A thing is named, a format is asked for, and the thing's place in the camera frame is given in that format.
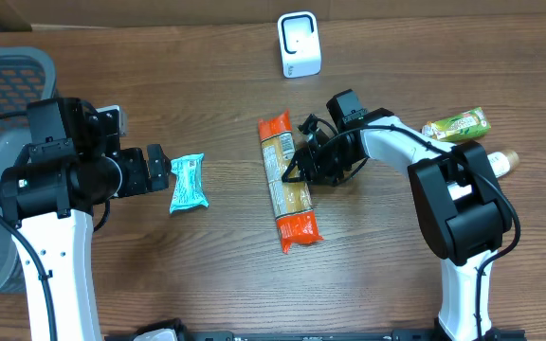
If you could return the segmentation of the white cream tube gold cap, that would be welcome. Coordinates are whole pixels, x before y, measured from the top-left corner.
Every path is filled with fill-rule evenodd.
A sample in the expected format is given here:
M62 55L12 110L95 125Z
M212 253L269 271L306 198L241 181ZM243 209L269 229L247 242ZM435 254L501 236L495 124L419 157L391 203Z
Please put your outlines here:
M487 155L488 161L497 178L507 175L519 165L519 155L513 150L503 150ZM460 186L456 182L447 186L450 197L456 201L472 192L472 186Z

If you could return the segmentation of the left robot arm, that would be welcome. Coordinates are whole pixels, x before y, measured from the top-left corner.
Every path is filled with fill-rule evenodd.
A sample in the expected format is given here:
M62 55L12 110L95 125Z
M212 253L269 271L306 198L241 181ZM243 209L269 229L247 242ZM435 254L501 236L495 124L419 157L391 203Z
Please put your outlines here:
M0 207L15 232L34 340L100 340L91 266L93 209L168 187L158 144L122 149L117 106L77 98L27 106L29 161L3 171Z

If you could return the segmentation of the teal snack packet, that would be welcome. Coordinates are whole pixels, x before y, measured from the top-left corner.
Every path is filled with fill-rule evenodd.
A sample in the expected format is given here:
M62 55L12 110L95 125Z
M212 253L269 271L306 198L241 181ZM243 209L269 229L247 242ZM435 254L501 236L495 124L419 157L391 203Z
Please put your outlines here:
M198 206L208 207L209 201L203 189L202 153L188 154L171 161L175 176L170 213L189 210Z

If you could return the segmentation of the orange spaghetti packet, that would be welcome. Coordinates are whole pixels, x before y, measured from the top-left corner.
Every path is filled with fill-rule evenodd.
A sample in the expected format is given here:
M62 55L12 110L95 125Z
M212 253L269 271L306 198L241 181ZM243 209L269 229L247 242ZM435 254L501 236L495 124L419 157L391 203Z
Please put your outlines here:
M258 131L282 252L287 254L293 244L323 241L307 184L287 183L282 180L295 154L289 111L286 110L269 120L260 119Z

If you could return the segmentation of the green juice carton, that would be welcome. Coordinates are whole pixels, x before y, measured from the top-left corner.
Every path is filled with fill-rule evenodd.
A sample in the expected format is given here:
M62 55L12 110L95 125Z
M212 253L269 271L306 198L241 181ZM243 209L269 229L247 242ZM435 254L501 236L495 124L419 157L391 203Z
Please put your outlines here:
M458 142L484 136L490 129L491 124L482 108L477 107L453 117L430 121L421 133L439 141Z

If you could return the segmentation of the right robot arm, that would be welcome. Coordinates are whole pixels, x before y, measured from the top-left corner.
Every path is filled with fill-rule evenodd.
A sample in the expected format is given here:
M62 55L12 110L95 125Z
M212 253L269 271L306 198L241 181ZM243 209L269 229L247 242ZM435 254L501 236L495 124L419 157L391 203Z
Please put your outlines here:
M434 335L445 340L497 340L488 312L490 273L509 230L520 231L514 207L502 193L487 152L475 141L438 141L405 125L393 112L364 107L351 89L326 104L330 133L309 116L306 138L282 175L286 183L338 186L366 161L383 162L410 184L417 221L441 261L442 306Z

